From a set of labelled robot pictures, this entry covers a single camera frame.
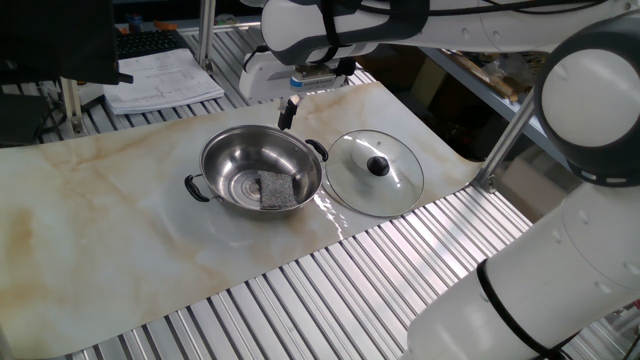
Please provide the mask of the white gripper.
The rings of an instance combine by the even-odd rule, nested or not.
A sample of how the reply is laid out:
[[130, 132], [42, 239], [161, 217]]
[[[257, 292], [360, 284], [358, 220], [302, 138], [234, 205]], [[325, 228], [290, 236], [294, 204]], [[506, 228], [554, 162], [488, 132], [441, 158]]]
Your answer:
[[283, 65], [270, 52], [252, 53], [245, 57], [239, 89], [250, 101], [288, 98], [279, 106], [277, 126], [289, 130], [303, 94], [345, 86], [355, 70], [356, 61], [349, 57], [320, 65]]

